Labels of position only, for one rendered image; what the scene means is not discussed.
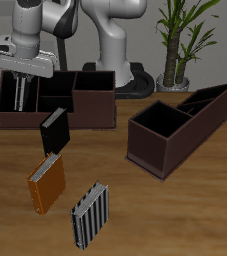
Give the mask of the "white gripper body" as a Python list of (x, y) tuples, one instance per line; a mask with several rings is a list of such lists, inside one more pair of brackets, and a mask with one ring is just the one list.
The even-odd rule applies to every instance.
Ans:
[(51, 78), (57, 57), (43, 50), (33, 59), (22, 59), (0, 50), (0, 69)]

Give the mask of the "black white striped book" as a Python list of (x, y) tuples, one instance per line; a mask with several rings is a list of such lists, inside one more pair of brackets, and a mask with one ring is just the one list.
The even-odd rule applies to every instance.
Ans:
[(18, 76), (16, 78), (16, 91), (14, 110), (22, 112), (28, 98), (30, 82), (26, 76)]
[(70, 215), (75, 245), (85, 250), (109, 218), (108, 187), (96, 182)]

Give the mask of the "dark brown desk caddy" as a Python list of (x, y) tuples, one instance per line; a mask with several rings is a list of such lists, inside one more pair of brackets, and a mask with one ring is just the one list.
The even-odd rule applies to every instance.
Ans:
[(126, 160), (166, 180), (227, 121), (227, 84), (195, 91), (172, 107), (155, 101), (128, 120)]
[(67, 110), (71, 130), (116, 127), (112, 71), (55, 71), (51, 78), (35, 76), (22, 112), (14, 110), (15, 84), (11, 71), (1, 72), (0, 129), (38, 130), (58, 107)]

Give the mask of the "orange book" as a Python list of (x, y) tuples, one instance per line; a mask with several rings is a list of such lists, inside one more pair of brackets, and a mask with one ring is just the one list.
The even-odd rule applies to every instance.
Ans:
[(35, 211), (45, 215), (66, 188), (62, 156), (51, 152), (27, 182)]

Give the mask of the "green pot plant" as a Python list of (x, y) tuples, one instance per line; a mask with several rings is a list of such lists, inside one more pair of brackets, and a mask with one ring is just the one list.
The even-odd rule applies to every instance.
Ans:
[(190, 10), (187, 10), (186, 0), (167, 0), (167, 12), (159, 9), (163, 19), (157, 22), (157, 26), (162, 24), (165, 28), (165, 32), (160, 31), (160, 33), (167, 52), (164, 72), (156, 79), (157, 92), (187, 92), (190, 85), (189, 79), (184, 76), (187, 63), (191, 60), (199, 60), (196, 54), (200, 50), (216, 44), (216, 41), (210, 41), (214, 28), (198, 38), (204, 21), (190, 27), (190, 24), (202, 13), (220, 2), (220, 0), (208, 0), (201, 3), (201, 1), (198, 0)]

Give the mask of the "flat black base plate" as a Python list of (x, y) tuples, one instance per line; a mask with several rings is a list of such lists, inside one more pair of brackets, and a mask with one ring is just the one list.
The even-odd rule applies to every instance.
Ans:
[(86, 63), (78, 74), (75, 89), (88, 98), (113, 102), (115, 99), (143, 99), (154, 91), (153, 78), (141, 63)]

